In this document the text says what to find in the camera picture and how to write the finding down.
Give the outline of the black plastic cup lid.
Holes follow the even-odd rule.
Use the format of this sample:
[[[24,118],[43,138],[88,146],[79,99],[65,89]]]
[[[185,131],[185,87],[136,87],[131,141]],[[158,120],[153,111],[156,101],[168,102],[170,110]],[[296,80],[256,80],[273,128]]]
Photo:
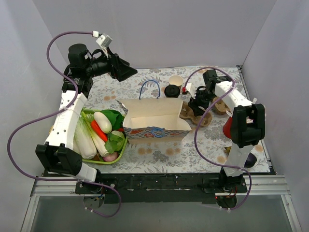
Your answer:
[[[179,96],[180,95],[180,89],[175,85],[168,85],[164,89],[165,96]]]

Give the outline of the blue checkered paper bag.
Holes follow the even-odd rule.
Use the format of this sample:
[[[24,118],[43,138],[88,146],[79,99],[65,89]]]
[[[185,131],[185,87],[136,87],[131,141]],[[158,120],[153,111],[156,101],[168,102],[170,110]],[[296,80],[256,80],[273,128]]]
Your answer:
[[[183,100],[161,98],[161,89],[155,98],[120,99],[118,104],[125,112],[123,128],[131,144],[181,141],[191,127],[180,118]]]

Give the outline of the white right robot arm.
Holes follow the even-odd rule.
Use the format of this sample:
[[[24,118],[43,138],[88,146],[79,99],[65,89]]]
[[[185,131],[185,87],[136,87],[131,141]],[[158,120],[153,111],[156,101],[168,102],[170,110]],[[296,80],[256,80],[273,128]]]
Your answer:
[[[207,67],[203,73],[204,86],[192,90],[183,87],[183,93],[189,92],[188,106],[195,116],[199,116],[197,125],[201,126],[206,114],[222,101],[231,112],[227,132],[232,140],[231,150],[225,164],[220,165],[218,177],[207,178],[201,188],[206,193],[216,191],[229,192],[245,186],[243,174],[245,162],[255,145],[265,136],[265,108],[246,99],[236,88],[236,82],[224,72],[218,76],[219,68]]]

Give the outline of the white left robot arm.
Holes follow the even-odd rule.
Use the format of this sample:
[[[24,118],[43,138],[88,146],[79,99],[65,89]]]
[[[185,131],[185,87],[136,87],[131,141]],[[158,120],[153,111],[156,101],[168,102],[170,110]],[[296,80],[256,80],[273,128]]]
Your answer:
[[[86,180],[92,193],[102,190],[103,182],[97,178],[97,170],[84,164],[81,155],[73,150],[73,137],[80,113],[93,85],[93,77],[109,74],[122,82],[137,74],[137,70],[119,58],[110,49],[97,49],[90,53],[86,45],[78,43],[69,47],[69,65],[64,74],[60,114],[43,145],[37,145],[35,153],[45,170]]]

